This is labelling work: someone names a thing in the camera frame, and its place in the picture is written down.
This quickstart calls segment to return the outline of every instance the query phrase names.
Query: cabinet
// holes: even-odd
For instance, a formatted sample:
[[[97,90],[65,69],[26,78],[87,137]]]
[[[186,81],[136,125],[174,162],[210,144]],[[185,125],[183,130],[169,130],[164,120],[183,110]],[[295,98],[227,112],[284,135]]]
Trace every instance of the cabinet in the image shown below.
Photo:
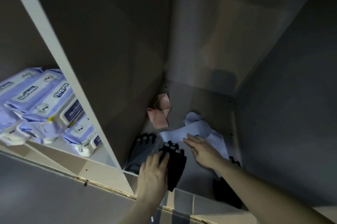
[[[173,107],[169,129],[182,127],[187,113],[197,111],[241,162],[235,92],[305,1],[10,0],[8,49],[15,49],[17,62],[3,59],[1,79],[26,67],[59,67],[103,144],[89,158],[75,155],[62,139],[1,150],[132,196],[137,176],[123,168],[135,137],[159,132],[146,107],[166,92]],[[271,28],[260,16],[275,24]],[[229,31],[233,21],[236,27]],[[239,34],[247,24],[249,33]],[[237,212],[213,201],[212,174],[196,164],[189,149],[185,153],[183,176],[163,205],[194,215],[214,213],[214,204]]]

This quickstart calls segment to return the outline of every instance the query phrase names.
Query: right hand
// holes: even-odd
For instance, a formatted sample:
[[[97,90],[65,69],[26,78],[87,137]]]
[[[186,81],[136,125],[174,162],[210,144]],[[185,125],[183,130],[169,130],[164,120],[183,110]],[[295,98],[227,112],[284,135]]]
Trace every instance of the right hand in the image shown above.
[[[224,159],[209,142],[199,136],[187,134],[187,139],[184,138],[184,143],[191,147],[196,161],[204,167],[215,169],[217,164]]]

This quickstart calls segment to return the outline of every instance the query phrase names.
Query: white cloth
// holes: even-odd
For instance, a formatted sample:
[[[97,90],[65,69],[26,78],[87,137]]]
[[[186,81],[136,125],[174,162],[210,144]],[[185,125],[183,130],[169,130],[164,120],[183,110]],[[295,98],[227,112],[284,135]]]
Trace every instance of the white cloth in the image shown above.
[[[228,159],[228,153],[222,135],[214,131],[199,114],[195,112],[188,113],[184,122],[185,126],[182,128],[174,131],[165,131],[159,133],[163,141],[178,143],[183,141],[183,138],[187,138],[188,133],[192,136],[198,135],[208,141],[214,148],[216,148],[221,156],[223,156],[225,159]]]

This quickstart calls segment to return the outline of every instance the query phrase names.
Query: white shelf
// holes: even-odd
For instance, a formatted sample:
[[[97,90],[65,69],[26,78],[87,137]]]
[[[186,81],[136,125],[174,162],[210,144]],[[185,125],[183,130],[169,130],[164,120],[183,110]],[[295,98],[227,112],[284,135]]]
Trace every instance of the white shelf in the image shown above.
[[[107,150],[105,149],[103,143],[101,143],[94,153],[90,157],[82,157],[75,153],[75,151],[71,148],[71,146],[63,140],[61,137],[57,138],[53,143],[43,144],[43,146],[62,151],[71,155],[74,155],[78,158],[83,158],[91,161],[95,161],[104,165],[108,165],[111,167],[116,167],[115,163],[112,161],[111,157],[109,156]]]

